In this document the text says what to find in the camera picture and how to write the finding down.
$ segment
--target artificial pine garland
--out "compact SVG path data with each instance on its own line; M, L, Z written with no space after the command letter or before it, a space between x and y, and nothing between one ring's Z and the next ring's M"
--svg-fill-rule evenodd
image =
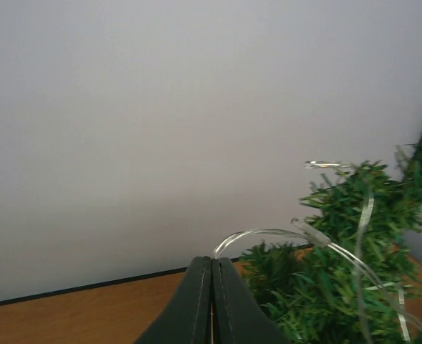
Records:
M305 221L334 242L353 252L356 230L371 187L375 206L363 238L362 260L384 282L402 282L405 297L419 295L416 265L409 259L403 232L422 231L422 141L412 159L397 147L404 177L394 180L386 165L368 161L331 183L325 174L323 185L312 183L310 196L300 201L319 209L320 216ZM241 256L243 277L267 316L292 343L365 343L358 317L353 267L330 249L314 247L299 257L297 247L265 243ZM363 277L365 307L374 343L404 343L397 313ZM394 287L389 291L396 293ZM422 335L414 340L422 343Z

